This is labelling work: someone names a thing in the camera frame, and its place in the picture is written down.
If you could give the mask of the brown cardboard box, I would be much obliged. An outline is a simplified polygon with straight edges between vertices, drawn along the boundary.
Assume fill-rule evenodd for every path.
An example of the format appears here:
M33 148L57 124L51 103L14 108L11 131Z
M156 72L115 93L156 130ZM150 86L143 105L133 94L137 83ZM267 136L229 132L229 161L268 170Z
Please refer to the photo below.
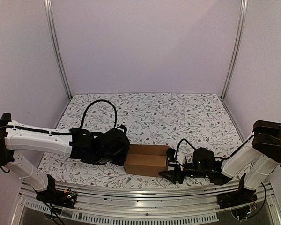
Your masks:
M131 144L124 170L127 174L159 177L159 172L168 170L167 145Z

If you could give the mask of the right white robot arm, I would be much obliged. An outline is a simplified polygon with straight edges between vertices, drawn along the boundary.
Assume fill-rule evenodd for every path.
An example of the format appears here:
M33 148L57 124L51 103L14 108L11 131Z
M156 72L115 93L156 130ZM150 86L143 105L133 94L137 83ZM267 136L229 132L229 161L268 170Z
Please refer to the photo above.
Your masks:
M206 148L194 149L192 162L178 159L178 149L167 149L173 170L159 172L171 183L183 183L185 177L208 178L215 185L230 182L246 165L255 161L243 184L233 193L233 201L243 204L259 184L281 165L281 123L258 120L250 136L229 156L217 157Z

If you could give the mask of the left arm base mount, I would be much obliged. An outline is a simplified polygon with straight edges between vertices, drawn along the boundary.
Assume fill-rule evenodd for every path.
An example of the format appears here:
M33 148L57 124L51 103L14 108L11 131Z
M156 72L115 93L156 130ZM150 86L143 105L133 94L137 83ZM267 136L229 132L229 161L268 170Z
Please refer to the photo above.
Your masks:
M44 191L35 191L36 199L50 205L73 209L77 199L77 192L70 188L63 191L57 190L55 179L51 175L47 175L48 185Z

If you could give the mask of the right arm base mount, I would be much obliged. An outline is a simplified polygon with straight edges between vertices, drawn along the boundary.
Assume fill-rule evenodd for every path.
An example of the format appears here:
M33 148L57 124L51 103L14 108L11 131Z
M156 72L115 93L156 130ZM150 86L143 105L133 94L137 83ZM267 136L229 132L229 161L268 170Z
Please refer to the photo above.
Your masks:
M257 200L255 190L248 190L244 187L244 179L246 174L241 177L241 180L236 191L218 194L217 204L220 209L230 208Z

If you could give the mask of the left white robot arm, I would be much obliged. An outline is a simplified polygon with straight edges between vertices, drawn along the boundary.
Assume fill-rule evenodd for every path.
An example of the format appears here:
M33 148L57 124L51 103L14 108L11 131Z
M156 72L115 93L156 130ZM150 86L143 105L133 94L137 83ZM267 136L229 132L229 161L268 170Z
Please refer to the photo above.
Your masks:
M39 171L20 153L21 150L53 153L93 165L123 166L129 145L125 126L100 133L81 127L54 130L26 126L12 120L9 113L4 113L0 119L0 167L18 174L49 203L60 200L54 178Z

